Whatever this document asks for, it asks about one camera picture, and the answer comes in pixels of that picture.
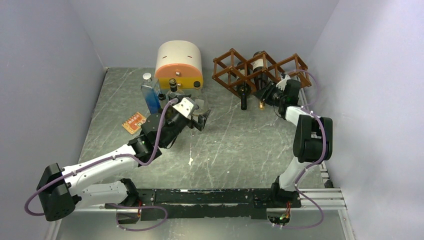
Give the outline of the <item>clear round glass bottle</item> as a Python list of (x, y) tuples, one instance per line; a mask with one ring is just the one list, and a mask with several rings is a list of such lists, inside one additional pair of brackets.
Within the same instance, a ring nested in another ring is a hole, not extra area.
[(193, 112), (195, 116), (204, 114), (205, 112), (209, 110), (207, 96), (199, 81), (193, 82), (193, 93), (191, 98), (195, 101), (195, 103), (198, 106), (198, 108), (195, 109)]

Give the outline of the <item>dark bottle black neck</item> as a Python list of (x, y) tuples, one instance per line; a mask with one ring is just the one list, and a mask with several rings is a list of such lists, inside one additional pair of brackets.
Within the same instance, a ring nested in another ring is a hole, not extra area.
[[(243, 64), (242, 64), (241, 61), (239, 61), (237, 63), (237, 67), (242, 66), (242, 65)], [(246, 75), (246, 76), (248, 76), (249, 73), (250, 73), (249, 68), (247, 68), (247, 71), (246, 71), (244, 67), (241, 68), (239, 71), (242, 75)], [(247, 110), (247, 108), (248, 108), (248, 96), (251, 92), (250, 85), (247, 82), (244, 81), (242, 84), (236, 86), (236, 91), (237, 91), (237, 94), (239, 95), (239, 97), (241, 99), (240, 109), (242, 111)]]

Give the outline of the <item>clear square bottle black cap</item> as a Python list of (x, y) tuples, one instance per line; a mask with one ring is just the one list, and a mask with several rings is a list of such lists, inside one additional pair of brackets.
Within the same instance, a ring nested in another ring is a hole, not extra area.
[(169, 81), (169, 91), (166, 93), (168, 100), (176, 98), (177, 96), (185, 95), (185, 93), (178, 88), (177, 81), (175, 78), (170, 78)]

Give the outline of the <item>brown bottle gold foil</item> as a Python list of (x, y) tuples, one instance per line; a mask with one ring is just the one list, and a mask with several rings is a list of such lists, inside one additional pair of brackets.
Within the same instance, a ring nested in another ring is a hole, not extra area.
[(266, 84), (268, 81), (268, 76), (262, 72), (262, 70), (265, 68), (262, 53), (263, 51), (257, 51), (253, 55), (253, 57), (260, 56), (260, 58), (252, 62), (253, 72), (260, 72), (260, 74), (253, 78), (256, 90), (260, 90), (261, 88), (263, 88), (264, 84)]

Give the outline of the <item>green bottle silver neck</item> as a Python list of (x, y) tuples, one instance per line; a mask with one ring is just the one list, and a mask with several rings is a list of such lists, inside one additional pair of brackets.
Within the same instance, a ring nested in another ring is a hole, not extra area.
[(158, 112), (161, 113), (161, 114), (165, 114), (166, 119), (170, 118), (171, 115), (172, 115), (172, 112), (173, 112), (172, 105), (170, 105), (167, 108), (167, 110), (164, 110), (164, 107), (169, 102), (169, 98), (165, 94), (159, 93), (158, 94), (158, 100), (159, 100), (159, 103), (160, 103), (160, 109), (159, 109)]

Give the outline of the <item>blue square bottle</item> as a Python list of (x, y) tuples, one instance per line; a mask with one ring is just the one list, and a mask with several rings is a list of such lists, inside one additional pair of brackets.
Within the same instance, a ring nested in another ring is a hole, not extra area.
[(141, 92), (151, 114), (157, 114), (161, 108), (159, 94), (161, 93), (159, 81), (146, 72), (142, 75)]

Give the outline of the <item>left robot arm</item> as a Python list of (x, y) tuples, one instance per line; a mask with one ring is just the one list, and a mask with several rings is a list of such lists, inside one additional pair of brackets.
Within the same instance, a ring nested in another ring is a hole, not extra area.
[(37, 216), (29, 209), (38, 197), (48, 222), (70, 215), (74, 210), (99, 204), (115, 204), (132, 208), (140, 204), (134, 183), (123, 178), (113, 183), (100, 182), (117, 173), (146, 167), (161, 156), (160, 149), (170, 148), (185, 129), (202, 131), (211, 113), (209, 108), (191, 95), (176, 95), (165, 104), (160, 113), (150, 114), (140, 126), (138, 136), (121, 147), (92, 160), (60, 167), (47, 166), (36, 187), (36, 192), (25, 202), (27, 214)]

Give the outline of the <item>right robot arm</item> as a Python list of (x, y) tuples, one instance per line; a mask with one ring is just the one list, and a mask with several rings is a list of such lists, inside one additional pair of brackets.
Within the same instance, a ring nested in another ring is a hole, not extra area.
[(275, 207), (297, 199), (299, 183), (312, 167), (329, 160), (332, 155), (333, 121), (300, 106), (301, 83), (288, 79), (269, 82), (254, 96), (277, 107), (278, 115), (296, 127), (293, 140), (293, 159), (287, 169), (276, 178), (270, 188), (270, 202)]

